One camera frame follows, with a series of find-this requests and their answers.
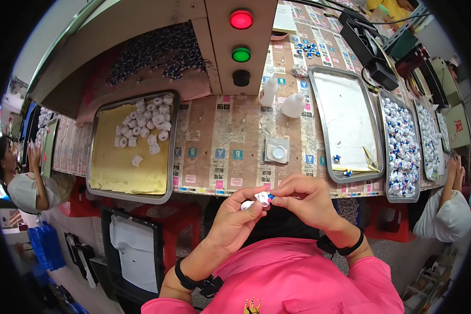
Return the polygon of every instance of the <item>floor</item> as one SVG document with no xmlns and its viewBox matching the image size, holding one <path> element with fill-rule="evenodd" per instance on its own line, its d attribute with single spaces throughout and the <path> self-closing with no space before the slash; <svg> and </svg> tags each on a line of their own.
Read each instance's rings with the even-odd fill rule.
<svg viewBox="0 0 471 314">
<path fill-rule="evenodd" d="M 172 200 L 183 202 L 195 201 L 204 208 L 209 201 L 209 197 L 174 193 Z M 114 205 L 131 210 L 140 204 L 116 200 Z M 154 210 L 152 214 L 152 216 L 161 215 L 164 215 L 161 209 Z M 80 242 L 92 246 L 96 255 L 103 256 L 101 220 L 97 217 L 66 217 L 57 209 L 49 210 L 46 216 L 48 222 L 58 232 L 61 249 L 67 263 L 66 267 L 51 272 L 51 278 L 57 284 L 62 284 L 72 294 L 74 299 L 91 314 L 123 313 L 116 302 L 106 297 L 100 286 L 97 286 L 95 289 L 89 287 L 88 282 L 82 278 L 78 267 L 71 262 L 68 248 L 65 244 L 64 232 L 71 232 L 79 237 Z M 185 230 L 182 236 L 180 236 L 177 256 L 188 254 L 188 249 L 186 248 L 189 243 L 188 235 L 188 230 Z M 399 293 L 404 291 L 407 284 L 413 283 L 427 258 L 433 253 L 438 253 L 442 248 L 442 243 L 436 239 L 417 238 L 410 243 L 369 239 L 369 243 L 375 256 L 391 267 L 392 281 Z M 335 255 L 333 262 L 343 273 L 347 273 L 348 267 L 345 258 Z M 208 305 L 209 300 L 198 293 L 194 293 L 193 302 L 194 306 L 204 308 Z"/>
</svg>

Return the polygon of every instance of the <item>red stool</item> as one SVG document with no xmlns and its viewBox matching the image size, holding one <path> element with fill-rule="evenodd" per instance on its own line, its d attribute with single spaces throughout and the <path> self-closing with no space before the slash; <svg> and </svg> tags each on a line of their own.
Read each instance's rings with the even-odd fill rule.
<svg viewBox="0 0 471 314">
<path fill-rule="evenodd" d="M 77 177 L 68 202 L 59 204 L 60 212 L 68 217 L 101 217 L 101 209 L 92 206 L 85 196 L 85 178 Z"/>
<path fill-rule="evenodd" d="M 164 266 L 167 272 L 176 265 L 176 242 L 180 233 L 192 225 L 192 243 L 193 250 L 199 244 L 199 221 L 201 218 L 201 206 L 197 203 L 180 203 L 169 201 L 162 206 L 178 208 L 178 210 L 165 218 L 154 218 L 147 216 L 150 208 L 156 205 L 142 205 L 131 210 L 130 214 L 137 217 L 147 218 L 150 221 L 162 224 L 162 238 L 164 241 Z"/>
<path fill-rule="evenodd" d="M 367 200 L 370 205 L 370 224 L 365 228 L 365 235 L 372 239 L 386 239 L 396 242 L 411 242 L 416 236 L 410 231 L 408 224 L 408 205 L 391 204 L 385 197 L 370 198 Z M 395 232 L 379 230 L 379 214 L 383 209 L 394 210 L 394 219 L 391 222 L 384 222 L 388 229 Z"/>
</svg>

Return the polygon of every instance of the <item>white cloth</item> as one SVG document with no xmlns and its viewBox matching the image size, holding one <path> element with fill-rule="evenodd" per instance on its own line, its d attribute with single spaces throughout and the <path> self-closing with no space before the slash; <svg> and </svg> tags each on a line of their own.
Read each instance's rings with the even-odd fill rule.
<svg viewBox="0 0 471 314">
<path fill-rule="evenodd" d="M 421 238 L 436 238 L 441 242 L 454 242 L 471 229 L 471 210 L 468 202 L 457 190 L 440 210 L 443 188 L 427 200 L 420 219 L 413 227 L 413 233 Z"/>
<path fill-rule="evenodd" d="M 158 293 L 152 229 L 112 215 L 110 241 L 119 250 L 122 277 L 143 290 Z"/>
<path fill-rule="evenodd" d="M 58 184 L 54 178 L 44 178 L 44 187 L 47 199 L 49 200 L 49 209 L 62 203 Z M 36 209 L 38 189 L 34 173 L 17 174 L 14 179 L 9 182 L 7 192 L 10 195 L 10 199 L 20 210 L 30 214 L 40 214 L 41 211 Z"/>
</svg>

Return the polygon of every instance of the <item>person's left hand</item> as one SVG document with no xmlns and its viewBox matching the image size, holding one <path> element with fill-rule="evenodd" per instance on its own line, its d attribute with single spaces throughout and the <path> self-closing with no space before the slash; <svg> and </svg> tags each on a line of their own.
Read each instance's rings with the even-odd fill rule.
<svg viewBox="0 0 471 314">
<path fill-rule="evenodd" d="M 240 205 L 247 199 L 255 200 L 255 194 L 263 191 L 267 191 L 265 186 L 245 187 L 228 197 L 218 209 L 204 241 L 216 249 L 224 250 L 227 255 L 240 249 L 258 220 L 267 215 L 259 201 L 247 210 L 240 210 Z"/>
</svg>

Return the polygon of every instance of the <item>glue bottle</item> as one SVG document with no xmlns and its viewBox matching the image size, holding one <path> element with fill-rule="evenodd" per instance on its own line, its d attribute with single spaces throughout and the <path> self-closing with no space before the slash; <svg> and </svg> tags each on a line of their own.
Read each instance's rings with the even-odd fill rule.
<svg viewBox="0 0 471 314">
<path fill-rule="evenodd" d="M 286 97 L 282 107 L 283 113 L 289 117 L 299 117 L 305 109 L 304 97 L 304 91 Z"/>
<path fill-rule="evenodd" d="M 264 97 L 260 99 L 260 104 L 266 107 L 272 107 L 276 100 L 276 94 L 279 90 L 279 86 L 277 85 L 276 73 L 272 74 L 272 76 L 264 82 Z"/>
</svg>

